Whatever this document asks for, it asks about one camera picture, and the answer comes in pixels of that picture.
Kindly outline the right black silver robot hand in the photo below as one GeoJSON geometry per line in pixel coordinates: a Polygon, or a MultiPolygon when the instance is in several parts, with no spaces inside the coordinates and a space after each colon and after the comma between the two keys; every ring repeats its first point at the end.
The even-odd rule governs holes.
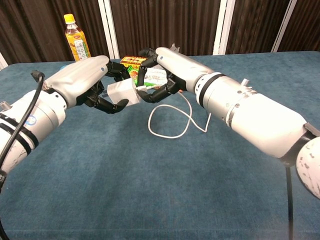
{"type": "Polygon", "coordinates": [[[137,91],[137,94],[147,103],[158,103],[180,90],[194,93],[198,80],[214,72],[206,65],[167,47],[158,47],[155,50],[144,48],[138,54],[140,57],[147,58],[139,66],[137,77],[139,87],[144,85],[148,69],[160,65],[166,72],[167,83],[153,93],[137,91]]]}

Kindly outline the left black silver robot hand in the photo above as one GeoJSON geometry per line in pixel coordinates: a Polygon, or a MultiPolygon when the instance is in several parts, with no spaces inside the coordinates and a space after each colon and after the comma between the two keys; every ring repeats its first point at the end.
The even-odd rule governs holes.
{"type": "Polygon", "coordinates": [[[50,91],[59,93],[66,102],[67,108],[87,105],[107,114],[122,111],[129,103],[128,99],[121,99],[111,103],[100,94],[105,90],[101,79],[111,77],[115,82],[130,78],[126,67],[111,61],[105,55],[89,57],[67,65],[44,81],[50,91]]]}

